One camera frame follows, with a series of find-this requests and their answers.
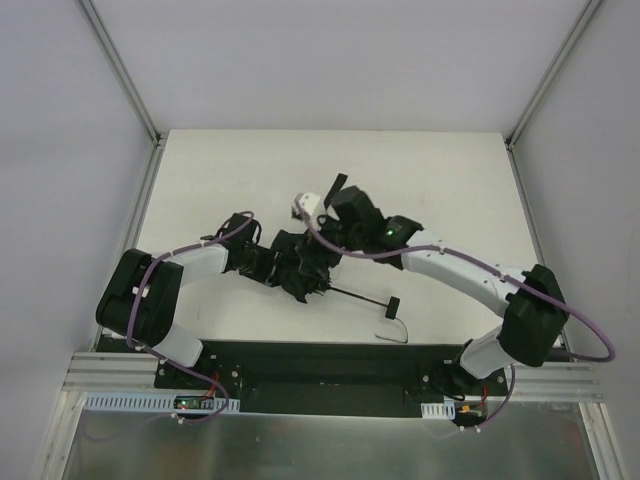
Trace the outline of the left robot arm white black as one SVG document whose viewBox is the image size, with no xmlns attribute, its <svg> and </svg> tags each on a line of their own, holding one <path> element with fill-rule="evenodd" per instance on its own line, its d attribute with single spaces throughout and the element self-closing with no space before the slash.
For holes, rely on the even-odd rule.
<svg viewBox="0 0 640 480">
<path fill-rule="evenodd" d="M 180 291 L 232 271 L 265 283 L 275 254 L 259 245 L 261 233 L 253 213 L 244 211 L 191 245 L 158 255 L 125 251 L 98 303 L 97 324 L 124 337 L 131 348 L 205 372 L 213 351 L 174 320 Z"/>
</svg>

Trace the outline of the black folding umbrella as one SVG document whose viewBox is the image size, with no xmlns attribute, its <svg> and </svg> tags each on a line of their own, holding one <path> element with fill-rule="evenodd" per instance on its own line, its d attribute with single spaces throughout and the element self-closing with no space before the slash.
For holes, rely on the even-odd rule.
<svg viewBox="0 0 640 480">
<path fill-rule="evenodd" d="M 319 218 L 332 217 L 342 222 L 360 221 L 364 224 L 366 234 L 378 232 L 383 225 L 384 217 L 363 191 L 355 186 L 345 186 L 347 178 L 343 173 L 336 176 L 329 192 L 321 197 L 325 213 L 312 220 L 312 227 L 320 233 Z M 305 303 L 310 294 L 322 295 L 332 291 L 370 303 L 382 308 L 384 318 L 402 331 L 401 336 L 377 333 L 377 339 L 398 344 L 406 344 L 409 341 L 408 328 L 397 316 L 400 299 L 391 296 L 383 302 L 334 286 L 330 270 L 338 266 L 343 255 L 325 248 L 311 231 L 294 234 L 281 230 L 273 240 L 271 249 L 278 253 L 273 283 L 297 301 Z"/>
</svg>

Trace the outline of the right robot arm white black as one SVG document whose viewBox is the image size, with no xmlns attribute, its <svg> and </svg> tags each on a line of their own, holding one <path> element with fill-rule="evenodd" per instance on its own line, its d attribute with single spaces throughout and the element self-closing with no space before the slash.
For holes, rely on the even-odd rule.
<svg viewBox="0 0 640 480">
<path fill-rule="evenodd" d="M 501 318 L 499 326 L 467 341 L 451 362 L 431 373 L 433 387 L 447 396 L 462 397 L 514 363 L 543 365 L 568 320 L 557 306 L 563 296 L 548 268 L 536 264 L 523 271 L 482 262 L 447 246 L 414 220 L 384 216 L 356 186 L 329 200 L 305 194 L 298 207 L 326 244 L 435 279 Z"/>
</svg>

